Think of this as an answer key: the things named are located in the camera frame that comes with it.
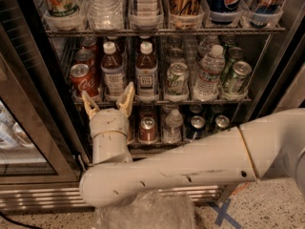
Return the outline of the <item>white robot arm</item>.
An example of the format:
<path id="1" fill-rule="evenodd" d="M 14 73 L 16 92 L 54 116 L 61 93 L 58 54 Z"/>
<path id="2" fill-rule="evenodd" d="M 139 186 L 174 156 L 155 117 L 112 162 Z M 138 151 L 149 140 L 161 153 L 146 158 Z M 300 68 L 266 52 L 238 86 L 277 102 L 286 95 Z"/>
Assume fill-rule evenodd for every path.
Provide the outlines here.
<path id="1" fill-rule="evenodd" d="M 79 190 L 93 207 L 108 206 L 145 190 L 238 184 L 292 177 L 305 192 L 305 109 L 270 114 L 139 161 L 128 150 L 134 86 L 114 108 L 101 110 L 82 93 L 90 119 L 93 166 Z"/>

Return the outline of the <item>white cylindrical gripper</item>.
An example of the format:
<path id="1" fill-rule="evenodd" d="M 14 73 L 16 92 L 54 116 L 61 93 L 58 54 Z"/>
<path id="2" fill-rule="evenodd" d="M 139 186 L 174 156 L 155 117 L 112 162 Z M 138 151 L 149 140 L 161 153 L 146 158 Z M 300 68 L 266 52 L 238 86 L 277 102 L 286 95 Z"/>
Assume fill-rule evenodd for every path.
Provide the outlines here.
<path id="1" fill-rule="evenodd" d="M 85 111 L 90 119 L 92 163 L 132 162 L 128 149 L 128 117 L 132 113 L 135 89 L 132 82 L 116 101 L 115 108 L 101 110 L 86 91 L 82 92 Z"/>

